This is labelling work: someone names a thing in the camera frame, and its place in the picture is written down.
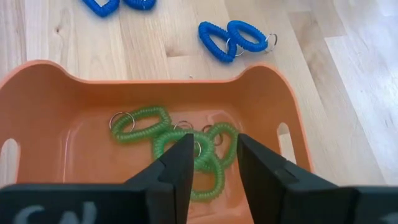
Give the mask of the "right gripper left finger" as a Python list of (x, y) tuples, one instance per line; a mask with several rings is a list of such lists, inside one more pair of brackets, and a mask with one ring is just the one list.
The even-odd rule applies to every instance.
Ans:
[(150, 166), (128, 179), (127, 224), (186, 224), (193, 183), (193, 134), (184, 134)]

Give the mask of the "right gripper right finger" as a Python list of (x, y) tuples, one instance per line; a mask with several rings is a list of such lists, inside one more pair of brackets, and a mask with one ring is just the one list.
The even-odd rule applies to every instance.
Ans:
[(255, 224), (354, 224), (356, 193), (288, 161), (247, 134), (238, 165)]

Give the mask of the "orange plastic bin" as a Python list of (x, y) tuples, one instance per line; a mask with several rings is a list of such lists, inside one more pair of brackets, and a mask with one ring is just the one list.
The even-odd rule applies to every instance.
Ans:
[(274, 152), (277, 130), (290, 132), (297, 164), (312, 170), (295, 95), (275, 69), (254, 65), (231, 80), (86, 81), (46, 60), (28, 62), (0, 83), (0, 147), (15, 140), (17, 172), (0, 187), (0, 224), (250, 223), (237, 165), (209, 203), (174, 204), (151, 215), (144, 192), (128, 180), (153, 157), (148, 140), (118, 144), (113, 114), (163, 105), (174, 121), (202, 128), (227, 121)]

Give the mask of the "blue spring coil keychain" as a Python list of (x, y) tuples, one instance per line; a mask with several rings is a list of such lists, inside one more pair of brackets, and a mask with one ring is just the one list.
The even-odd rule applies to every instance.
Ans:
[[(244, 50), (250, 52), (270, 52), (273, 51), (278, 42), (275, 33), (264, 35), (257, 27), (244, 21), (232, 20), (227, 24), (227, 31), (230, 37)], [(244, 32), (253, 37), (256, 42), (245, 39), (240, 32)]]
[(157, 0), (123, 0), (129, 7), (137, 10), (148, 11), (151, 10)]
[[(203, 45), (220, 62), (231, 63), (236, 57), (237, 43), (232, 39), (232, 37), (226, 30), (210, 22), (203, 21), (198, 26), (198, 35)], [(227, 52), (221, 50), (215, 44), (215, 42), (211, 39), (211, 35), (219, 37), (226, 41), (226, 44), (228, 46)]]
[(96, 0), (82, 0), (97, 16), (107, 17), (114, 13), (120, 4), (120, 0), (107, 0), (102, 6)]

